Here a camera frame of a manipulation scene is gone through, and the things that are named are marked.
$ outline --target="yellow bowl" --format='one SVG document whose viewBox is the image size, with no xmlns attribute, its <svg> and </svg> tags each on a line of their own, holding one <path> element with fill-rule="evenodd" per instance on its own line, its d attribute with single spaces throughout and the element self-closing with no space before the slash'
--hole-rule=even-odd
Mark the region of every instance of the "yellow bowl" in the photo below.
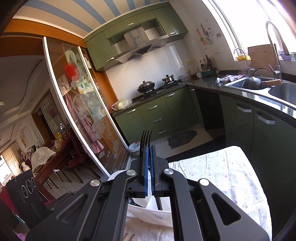
<svg viewBox="0 0 296 241">
<path fill-rule="evenodd" d="M 242 61 L 242 60 L 246 60 L 245 56 L 238 56 L 238 57 L 235 57 L 238 61 Z"/>
</svg>

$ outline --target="sink faucet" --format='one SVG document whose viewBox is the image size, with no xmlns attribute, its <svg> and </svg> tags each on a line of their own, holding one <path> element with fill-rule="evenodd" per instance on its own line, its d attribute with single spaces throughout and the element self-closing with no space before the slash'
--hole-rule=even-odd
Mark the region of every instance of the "sink faucet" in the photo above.
<svg viewBox="0 0 296 241">
<path fill-rule="evenodd" d="M 248 64 L 248 61 L 247 61 L 246 53 L 245 53 L 241 48 L 236 48 L 236 49 L 233 51 L 233 54 L 235 53 L 235 51 L 236 51 L 237 49 L 239 49 L 240 51 L 242 51 L 242 52 L 244 53 L 244 57 L 245 57 L 245 59 L 246 59 L 246 63 L 247 63 L 247 71 L 248 71 L 248 75 L 249 75 L 249 77 L 252 77 L 251 71 L 254 71 L 255 69 L 251 69 L 251 68 L 249 67 L 249 64 Z"/>
<path fill-rule="evenodd" d="M 280 34 L 278 28 L 274 25 L 274 23 L 272 21 L 267 21 L 266 24 L 265 24 L 265 27 L 266 27 L 267 36 L 268 36 L 268 39 L 269 39 L 269 42 L 270 42 L 270 45 L 271 45 L 271 48 L 272 48 L 272 52 L 273 52 L 274 57 L 276 59 L 276 69 L 277 70 L 273 70 L 272 67 L 270 65 L 269 66 L 277 74 L 278 78 L 281 81 L 283 81 L 282 76 L 281 76 L 281 67 L 280 67 L 280 64 L 279 64 L 279 55 L 276 52 L 275 46 L 273 45 L 272 40 L 270 38 L 269 30 L 268 30 L 268 24 L 271 24 L 274 27 L 275 31 L 277 32 L 277 34 L 279 36 L 279 39 L 281 40 L 281 44 L 283 46 L 283 50 L 284 50 L 285 55 L 290 55 L 290 52 L 288 51 L 287 46 L 286 46 L 285 42 L 283 41 L 283 38 L 281 37 L 281 34 Z"/>
</svg>

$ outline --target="light fixture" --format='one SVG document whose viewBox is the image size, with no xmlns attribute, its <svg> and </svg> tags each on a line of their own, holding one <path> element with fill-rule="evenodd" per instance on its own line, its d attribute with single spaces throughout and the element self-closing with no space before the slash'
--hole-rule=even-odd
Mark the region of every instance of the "light fixture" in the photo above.
<svg viewBox="0 0 296 241">
<path fill-rule="evenodd" d="M 0 114 L 2 114 L 5 110 L 5 104 L 3 101 L 0 101 Z"/>
</svg>

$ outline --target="blue and white striped ceiling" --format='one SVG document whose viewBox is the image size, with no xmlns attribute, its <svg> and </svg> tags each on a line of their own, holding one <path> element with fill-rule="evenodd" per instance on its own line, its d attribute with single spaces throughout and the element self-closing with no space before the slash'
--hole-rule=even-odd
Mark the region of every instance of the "blue and white striped ceiling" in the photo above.
<svg viewBox="0 0 296 241">
<path fill-rule="evenodd" d="M 15 18 L 66 29 L 81 37 L 121 14 L 167 0 L 29 0 Z"/>
</svg>

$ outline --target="countertop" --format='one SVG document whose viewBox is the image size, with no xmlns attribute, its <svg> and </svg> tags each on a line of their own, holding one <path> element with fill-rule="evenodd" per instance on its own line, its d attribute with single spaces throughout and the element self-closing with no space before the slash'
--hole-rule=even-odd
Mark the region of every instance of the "countertop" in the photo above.
<svg viewBox="0 0 296 241">
<path fill-rule="evenodd" d="M 288 124 L 290 124 L 291 126 L 296 128 L 296 110 L 295 109 L 293 109 L 289 106 L 286 106 L 282 103 L 279 103 L 277 101 L 274 101 L 274 100 L 271 100 L 271 99 L 253 94 L 253 93 L 248 93 L 248 92 L 244 92 L 241 90 L 224 87 L 224 85 L 226 83 L 219 83 L 219 84 L 215 83 L 215 80 L 217 79 L 217 77 L 223 78 L 225 75 L 226 74 L 217 74 L 217 75 L 208 76 L 208 77 L 204 77 L 204 78 L 197 78 L 196 77 L 191 80 L 182 82 L 182 83 L 184 83 L 184 85 L 178 85 L 173 88 L 167 89 L 167 90 L 165 90 L 161 93 L 157 93 L 156 95 L 153 95 L 152 97 L 147 98 L 143 101 L 139 100 L 140 97 L 138 97 L 138 99 L 135 98 L 131 105 L 129 105 L 128 107 L 126 107 L 123 110 L 113 111 L 111 113 L 111 115 L 117 116 L 117 115 L 124 113 L 128 110 L 131 110 L 139 105 L 142 105 L 146 102 L 149 102 L 153 99 L 163 96 L 167 93 L 170 93 L 170 92 L 178 90 L 180 88 L 184 88 L 186 86 L 189 86 L 189 87 L 193 87 L 193 88 L 200 88 L 200 89 L 204 89 L 207 91 L 215 92 L 217 94 L 222 94 L 222 95 L 240 100 L 242 102 L 245 102 L 247 104 L 253 105 L 261 110 L 264 110 L 264 111 L 274 115 L 275 117 L 287 122 Z"/>
</svg>

